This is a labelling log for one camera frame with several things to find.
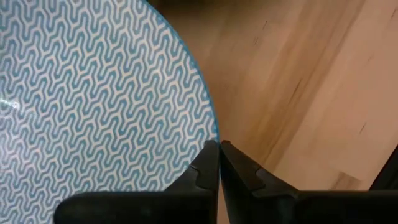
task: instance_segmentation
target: geometric pattern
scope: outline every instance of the geometric pattern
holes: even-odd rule
[[[201,73],[144,1],[0,0],[0,223],[163,190],[218,139]]]

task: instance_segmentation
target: bowl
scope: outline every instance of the bowl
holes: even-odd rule
[[[218,139],[200,69],[148,3],[0,2],[0,223],[170,185]]]

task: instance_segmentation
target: wood grain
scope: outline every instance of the wood grain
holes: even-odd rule
[[[367,189],[398,143],[397,0],[160,1],[222,139],[300,189]]]

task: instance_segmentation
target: blue patterned bowl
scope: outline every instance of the blue patterned bowl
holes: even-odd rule
[[[144,1],[0,1],[0,223],[163,190],[218,137],[201,73]]]

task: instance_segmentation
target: black holder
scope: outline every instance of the black holder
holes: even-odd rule
[[[64,200],[61,223],[216,223],[218,182],[231,223],[395,223],[397,191],[299,191],[236,149],[207,141],[163,192],[90,192]]]

